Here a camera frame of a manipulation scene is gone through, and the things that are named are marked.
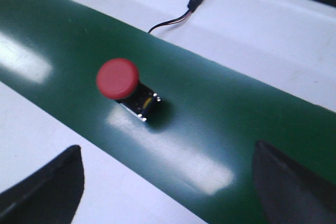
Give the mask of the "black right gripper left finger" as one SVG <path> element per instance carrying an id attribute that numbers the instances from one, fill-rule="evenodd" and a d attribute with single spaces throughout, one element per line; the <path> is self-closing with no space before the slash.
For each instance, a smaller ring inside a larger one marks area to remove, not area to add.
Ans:
<path id="1" fill-rule="evenodd" d="M 1 223 L 71 223 L 85 187 L 78 145 L 1 193 Z"/>

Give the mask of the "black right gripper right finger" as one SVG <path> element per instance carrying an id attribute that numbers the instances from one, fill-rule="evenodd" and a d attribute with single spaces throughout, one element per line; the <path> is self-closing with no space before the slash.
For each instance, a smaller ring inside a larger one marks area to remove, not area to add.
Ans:
<path id="1" fill-rule="evenodd" d="M 269 223 L 335 223 L 335 184 L 279 149 L 257 141 L 252 172 Z"/>

